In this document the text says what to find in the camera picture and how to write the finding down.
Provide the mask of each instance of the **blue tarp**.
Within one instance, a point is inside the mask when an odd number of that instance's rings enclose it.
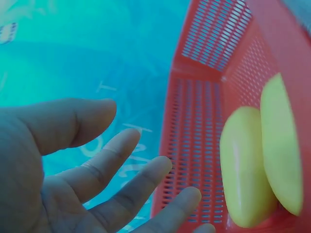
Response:
[[[0,105],[65,97],[113,98],[108,130],[85,146],[44,158],[46,175],[78,166],[129,127],[143,129],[108,188],[111,197],[158,155],[168,74],[189,0],[0,1]],[[151,199],[123,230],[150,217]]]

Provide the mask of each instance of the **hand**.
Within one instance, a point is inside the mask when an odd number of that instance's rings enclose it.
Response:
[[[87,210],[83,203],[110,182],[140,139],[134,129],[112,138],[83,165],[44,177],[41,156],[81,146],[115,117],[112,100],[59,100],[0,109],[0,232],[112,233],[130,222],[172,164],[160,156],[111,199]],[[174,233],[201,199],[187,188],[133,233]],[[203,225],[196,233],[211,233]]]

